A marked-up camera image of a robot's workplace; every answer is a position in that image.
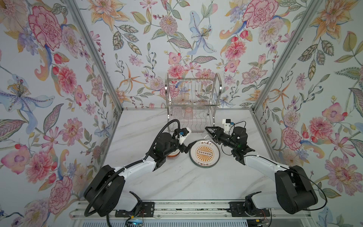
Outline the orange bowl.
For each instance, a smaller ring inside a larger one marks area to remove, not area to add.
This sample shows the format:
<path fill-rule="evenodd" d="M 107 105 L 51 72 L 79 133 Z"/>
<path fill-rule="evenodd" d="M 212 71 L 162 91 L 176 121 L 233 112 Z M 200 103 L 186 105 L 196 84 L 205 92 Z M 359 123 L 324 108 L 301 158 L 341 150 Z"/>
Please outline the orange bowl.
<path fill-rule="evenodd" d="M 174 151 L 174 152 L 170 153 L 169 155 L 167 155 L 166 157 L 167 157 L 168 159 L 174 159 L 174 158 L 178 157 L 178 156 L 179 156 L 179 154 L 180 154 L 180 151 L 179 151 L 179 150 L 176 150 L 176 151 Z"/>

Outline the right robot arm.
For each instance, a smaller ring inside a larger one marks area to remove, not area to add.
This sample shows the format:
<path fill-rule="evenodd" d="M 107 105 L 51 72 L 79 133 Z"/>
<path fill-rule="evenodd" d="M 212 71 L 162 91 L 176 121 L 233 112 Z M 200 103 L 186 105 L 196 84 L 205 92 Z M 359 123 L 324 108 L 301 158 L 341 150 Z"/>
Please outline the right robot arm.
<path fill-rule="evenodd" d="M 283 209 L 289 214 L 308 211 L 318 203 L 318 197 L 300 166 L 287 166 L 255 154 L 247 144 L 248 135 L 243 127 L 236 127 L 228 134 L 221 127 L 206 127 L 214 143 L 231 148 L 236 161 L 253 168 L 270 178 L 276 190 L 269 193 L 256 192 L 246 196 L 244 209 L 252 213 L 262 209 Z"/>

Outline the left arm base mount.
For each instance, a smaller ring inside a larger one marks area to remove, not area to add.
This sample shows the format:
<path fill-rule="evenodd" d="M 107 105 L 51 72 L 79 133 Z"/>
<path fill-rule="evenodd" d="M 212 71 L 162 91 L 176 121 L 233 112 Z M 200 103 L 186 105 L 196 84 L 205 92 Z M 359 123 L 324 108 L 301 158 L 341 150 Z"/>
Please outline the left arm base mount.
<path fill-rule="evenodd" d="M 122 193 L 114 210 L 117 218 L 152 218 L 155 212 L 155 202 L 143 201 L 134 192 Z"/>

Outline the dark-rimmed lettered plate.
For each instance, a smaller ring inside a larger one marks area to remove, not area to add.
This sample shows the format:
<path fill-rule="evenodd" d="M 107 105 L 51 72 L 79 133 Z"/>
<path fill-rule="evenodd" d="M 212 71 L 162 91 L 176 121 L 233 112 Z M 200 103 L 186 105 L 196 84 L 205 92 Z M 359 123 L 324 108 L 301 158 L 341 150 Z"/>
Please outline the dark-rimmed lettered plate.
<path fill-rule="evenodd" d="M 191 161 L 201 168 L 214 167 L 220 159 L 219 149 L 208 146 L 199 146 L 196 149 L 192 149 L 189 154 Z"/>

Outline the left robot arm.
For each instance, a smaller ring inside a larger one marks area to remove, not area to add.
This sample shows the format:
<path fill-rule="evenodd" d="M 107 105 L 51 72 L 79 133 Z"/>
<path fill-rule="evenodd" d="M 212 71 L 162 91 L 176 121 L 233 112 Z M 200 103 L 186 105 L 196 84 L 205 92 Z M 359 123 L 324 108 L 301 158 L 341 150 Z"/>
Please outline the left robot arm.
<path fill-rule="evenodd" d="M 188 153 L 192 144 L 186 146 L 184 141 L 190 133 L 190 128 L 175 130 L 173 135 L 163 132 L 156 137 L 146 159 L 117 168 L 103 166 L 84 192 L 84 198 L 88 201 L 84 216 L 97 213 L 104 217 L 113 210 L 124 210 L 137 215 L 141 210 L 142 200 L 133 192 L 123 193 L 124 186 L 146 173 L 158 170 L 171 153 Z"/>

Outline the orange patterned plate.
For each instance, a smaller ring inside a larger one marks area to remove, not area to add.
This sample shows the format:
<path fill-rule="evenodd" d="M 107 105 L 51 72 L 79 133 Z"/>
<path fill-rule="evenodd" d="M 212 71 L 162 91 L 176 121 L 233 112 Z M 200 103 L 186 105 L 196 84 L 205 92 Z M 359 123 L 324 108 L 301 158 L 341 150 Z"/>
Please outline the orange patterned plate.
<path fill-rule="evenodd" d="M 220 150 L 218 146 L 207 140 L 196 141 L 189 151 L 189 156 L 193 164 L 201 168 L 211 168 L 220 160 Z"/>

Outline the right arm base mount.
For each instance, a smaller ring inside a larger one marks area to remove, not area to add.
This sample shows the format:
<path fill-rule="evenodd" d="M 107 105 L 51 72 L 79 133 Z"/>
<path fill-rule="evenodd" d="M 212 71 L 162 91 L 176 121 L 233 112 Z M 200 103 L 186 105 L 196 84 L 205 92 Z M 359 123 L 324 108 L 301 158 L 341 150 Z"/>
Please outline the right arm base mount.
<path fill-rule="evenodd" d="M 261 192 L 252 193 L 245 197 L 244 201 L 231 201 L 227 212 L 232 214 L 232 217 L 270 217 L 269 209 L 258 209 L 252 202 L 252 196 Z"/>

